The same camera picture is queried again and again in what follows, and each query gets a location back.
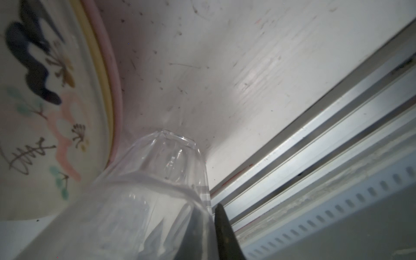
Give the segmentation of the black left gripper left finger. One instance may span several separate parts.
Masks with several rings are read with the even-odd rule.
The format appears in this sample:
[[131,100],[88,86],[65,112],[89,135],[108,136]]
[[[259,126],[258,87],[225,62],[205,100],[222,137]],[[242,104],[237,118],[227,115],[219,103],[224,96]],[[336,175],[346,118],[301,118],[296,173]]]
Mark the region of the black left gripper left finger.
[[185,204],[185,230],[175,260],[217,260],[219,253],[212,214],[195,204]]

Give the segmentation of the pink plate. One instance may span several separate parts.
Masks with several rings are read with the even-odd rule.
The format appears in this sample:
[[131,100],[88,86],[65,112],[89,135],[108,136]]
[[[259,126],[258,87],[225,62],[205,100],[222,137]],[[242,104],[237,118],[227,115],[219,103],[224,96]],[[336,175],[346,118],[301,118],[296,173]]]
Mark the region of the pink plate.
[[89,22],[94,31],[95,38],[100,48],[100,55],[104,61],[107,78],[109,82],[111,98],[112,98],[112,113],[113,113],[113,134],[112,146],[109,154],[108,164],[111,164],[117,155],[118,148],[121,142],[122,120],[123,120],[123,101],[122,88],[118,65],[114,55],[111,41],[107,33],[106,27],[100,15],[100,10],[94,1],[82,1],[84,10],[87,14]]

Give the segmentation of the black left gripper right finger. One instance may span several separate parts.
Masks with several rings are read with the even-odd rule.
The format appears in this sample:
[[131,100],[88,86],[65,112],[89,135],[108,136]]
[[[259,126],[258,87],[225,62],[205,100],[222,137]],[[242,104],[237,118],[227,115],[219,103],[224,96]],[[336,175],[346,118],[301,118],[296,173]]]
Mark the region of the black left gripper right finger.
[[215,208],[214,225],[220,260],[246,260],[222,204]]

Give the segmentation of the white floral plate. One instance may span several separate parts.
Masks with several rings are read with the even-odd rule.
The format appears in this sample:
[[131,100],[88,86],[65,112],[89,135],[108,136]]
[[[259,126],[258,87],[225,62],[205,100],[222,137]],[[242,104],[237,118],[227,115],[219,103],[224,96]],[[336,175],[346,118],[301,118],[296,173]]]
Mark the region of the white floral plate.
[[60,212],[105,168],[109,130],[69,1],[1,2],[1,220]]

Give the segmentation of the yellow plate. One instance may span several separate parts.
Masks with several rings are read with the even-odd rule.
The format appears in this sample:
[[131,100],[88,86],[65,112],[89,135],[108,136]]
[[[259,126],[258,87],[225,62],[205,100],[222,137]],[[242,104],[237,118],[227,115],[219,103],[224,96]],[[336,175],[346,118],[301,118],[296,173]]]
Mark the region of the yellow plate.
[[108,160],[111,159],[113,153],[114,144],[114,113],[113,113],[113,100],[111,95],[111,85],[109,83],[109,77],[105,65],[104,58],[102,57],[101,49],[96,37],[96,33],[90,23],[90,19],[84,9],[82,1],[69,1],[71,7],[77,17],[77,21],[80,24],[81,30],[84,35],[84,39],[88,45],[89,54],[92,58],[95,74],[99,82],[100,93],[104,102],[104,108],[106,111],[107,124],[109,130],[109,155]]

